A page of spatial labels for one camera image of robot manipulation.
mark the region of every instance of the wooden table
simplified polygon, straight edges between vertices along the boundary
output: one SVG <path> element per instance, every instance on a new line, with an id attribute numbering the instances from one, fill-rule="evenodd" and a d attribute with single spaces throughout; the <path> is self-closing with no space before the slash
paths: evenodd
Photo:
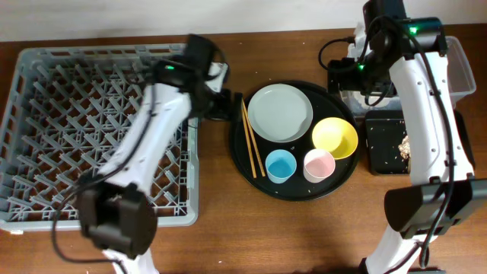
<path id="1" fill-rule="evenodd" d="M 326 86 L 317 62 L 328 40 L 352 30 L 211 35 L 231 66 L 228 87 L 249 94 L 267 81 L 299 79 Z M 460 39 L 476 76 L 477 91 L 458 103 L 476 157 L 476 176 L 487 177 L 487 25 L 447 27 Z M 18 53 L 27 47 L 93 46 L 183 42 L 184 37 L 127 37 L 93 40 L 0 43 L 0 101 L 5 105 Z M 346 55 L 331 46 L 325 59 Z M 379 243 L 387 225 L 384 194 L 408 186 L 408 177 L 376 177 L 365 153 L 349 181 L 312 202 L 273 199 L 238 173 L 228 148 L 228 123 L 204 122 L 199 131 L 200 212 L 189 227 L 161 228 L 152 243 L 164 273 L 308 273 L 357 266 Z M 59 233 L 62 249 L 77 258 L 101 257 L 78 231 Z M 487 207 L 431 245 L 431 266 L 449 273 L 487 269 Z M 113 273 L 111 266 L 75 265 L 54 253 L 47 232 L 14 236 L 0 232 L 2 273 Z"/>

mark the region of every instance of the clear plastic container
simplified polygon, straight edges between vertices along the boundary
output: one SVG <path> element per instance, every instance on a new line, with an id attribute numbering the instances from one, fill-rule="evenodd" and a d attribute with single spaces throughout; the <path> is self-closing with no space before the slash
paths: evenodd
<path id="1" fill-rule="evenodd" d="M 476 89 L 475 79 L 469 60 L 466 58 L 460 41 L 456 37 L 446 37 L 448 45 L 448 87 L 451 103 L 455 105 L 466 95 Z M 357 91 L 340 91 L 343 102 L 350 108 L 353 115 L 363 117 L 369 110 L 401 110 L 399 97 L 384 98 L 377 106 L 369 107 L 365 104 L 365 96 Z M 370 97 L 375 102 L 378 97 Z"/>

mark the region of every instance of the chopsticks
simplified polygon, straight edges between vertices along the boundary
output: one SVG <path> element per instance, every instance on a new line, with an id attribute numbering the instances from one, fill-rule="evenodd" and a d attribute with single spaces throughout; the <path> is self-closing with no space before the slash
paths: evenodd
<path id="1" fill-rule="evenodd" d="M 242 100 L 242 121 L 243 121 L 243 129 L 245 130 L 245 138 L 247 140 L 247 148 L 249 150 L 249 157 L 250 157 L 250 165 L 252 166 L 252 175 L 254 178 L 257 178 L 256 175 L 256 168 L 253 163 L 253 156 L 252 156 L 252 148 L 250 147 L 250 140 L 249 140 L 249 133 L 252 139 L 253 148 L 256 151 L 257 161 L 259 162 L 260 173 L 262 177 L 266 176 L 266 172 L 264 171 L 264 166 L 262 165 L 262 161 L 260 160 L 259 149 L 257 148 L 256 138 L 253 136 L 252 126 L 250 125 L 249 121 L 249 114 L 247 113 L 247 108 L 245 107 L 244 100 Z"/>

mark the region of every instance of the black oval tray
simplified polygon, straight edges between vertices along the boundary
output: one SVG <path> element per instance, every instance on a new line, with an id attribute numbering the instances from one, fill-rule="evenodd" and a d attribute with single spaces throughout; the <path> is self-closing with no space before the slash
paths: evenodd
<path id="1" fill-rule="evenodd" d="M 282 81 L 273 84 L 289 84 L 301 90 L 313 106 L 313 122 L 310 128 L 298 140 L 288 143 L 270 142 L 254 132 L 257 147 L 259 148 L 260 157 L 265 167 L 267 155 L 276 149 L 285 149 L 291 152 L 298 162 L 296 172 L 287 181 L 281 184 L 273 183 L 268 177 L 262 177 L 259 170 L 259 164 L 256 160 L 255 151 L 253 150 L 254 164 L 257 172 L 257 178 L 252 178 L 250 159 L 247 150 L 247 141 L 245 139 L 244 125 L 241 119 L 233 121 L 230 129 L 230 151 L 235 165 L 242 175 L 257 189 L 277 198 L 288 201 L 307 201 L 317 199 L 337 190 L 352 175 L 358 163 L 358 149 L 353 155 L 346 159 L 336 162 L 336 169 L 333 174 L 320 183 L 310 183 L 304 179 L 303 161 L 306 153 L 313 149 L 311 133 L 314 125 L 327 117 L 338 117 L 349 121 L 357 130 L 357 124 L 348 107 L 337 97 L 330 95 L 316 84 L 305 81 Z M 245 99 L 248 106 L 250 99 L 255 92 Z"/>

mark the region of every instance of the dish rack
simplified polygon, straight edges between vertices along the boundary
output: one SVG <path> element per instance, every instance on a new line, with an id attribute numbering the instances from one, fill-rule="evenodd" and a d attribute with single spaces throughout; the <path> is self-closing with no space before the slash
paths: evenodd
<path id="1" fill-rule="evenodd" d="M 26 49 L 0 127 L 0 228 L 45 231 L 81 172 L 96 173 L 127 133 L 147 71 L 184 44 Z M 182 123 L 159 160 L 148 201 L 159 226 L 198 216 L 196 119 Z M 59 230 L 79 229 L 62 209 Z"/>

